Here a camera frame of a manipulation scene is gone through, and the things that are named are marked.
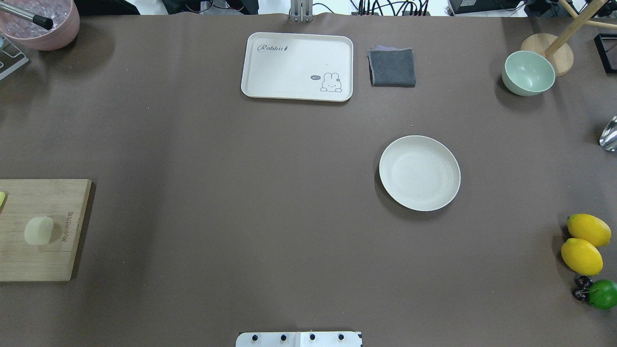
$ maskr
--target ice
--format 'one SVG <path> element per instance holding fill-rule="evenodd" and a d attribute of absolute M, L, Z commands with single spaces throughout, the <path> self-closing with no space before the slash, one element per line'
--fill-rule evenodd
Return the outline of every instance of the ice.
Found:
<path fill-rule="evenodd" d="M 47 31 L 34 23 L 6 13 L 0 14 L 0 25 L 7 33 L 17 38 L 35 38 L 48 33 L 58 27 L 68 17 L 72 0 L 6 0 L 6 3 L 29 10 L 43 17 L 51 18 L 54 26 Z"/>

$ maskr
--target mint green bowl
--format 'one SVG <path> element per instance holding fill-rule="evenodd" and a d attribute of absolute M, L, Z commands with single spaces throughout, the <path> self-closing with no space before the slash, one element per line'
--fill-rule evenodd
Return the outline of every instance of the mint green bowl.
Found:
<path fill-rule="evenodd" d="M 520 96 L 534 96 L 555 83 L 555 69 L 545 57 L 531 51 L 510 54 L 502 70 L 503 84 Z"/>

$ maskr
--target dark berry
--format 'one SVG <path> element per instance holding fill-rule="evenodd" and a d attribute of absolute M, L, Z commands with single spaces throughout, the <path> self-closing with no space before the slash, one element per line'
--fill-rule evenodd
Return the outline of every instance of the dark berry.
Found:
<path fill-rule="evenodd" d="M 589 292 L 583 289 L 577 289 L 572 292 L 572 295 L 578 301 L 589 301 Z"/>
<path fill-rule="evenodd" d="M 594 284 L 594 280 L 592 280 L 591 277 L 588 276 L 580 276 L 574 282 L 576 283 L 576 286 L 579 287 L 579 289 L 588 289 L 592 284 Z"/>

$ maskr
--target white bracket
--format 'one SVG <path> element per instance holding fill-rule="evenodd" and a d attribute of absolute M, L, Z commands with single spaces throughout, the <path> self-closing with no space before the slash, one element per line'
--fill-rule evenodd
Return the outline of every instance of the white bracket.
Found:
<path fill-rule="evenodd" d="M 362 332 L 241 333 L 236 347 L 362 347 Z"/>
<path fill-rule="evenodd" d="M 313 0 L 291 0 L 289 20 L 292 22 L 312 22 Z"/>

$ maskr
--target round plate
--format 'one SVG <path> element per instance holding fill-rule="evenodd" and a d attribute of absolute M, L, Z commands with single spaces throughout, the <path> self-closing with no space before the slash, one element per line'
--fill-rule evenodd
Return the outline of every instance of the round plate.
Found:
<path fill-rule="evenodd" d="M 416 211 L 448 205 L 461 184 L 461 171 L 452 152 L 420 135 L 392 142 L 379 160 L 379 176 L 399 204 Z"/>

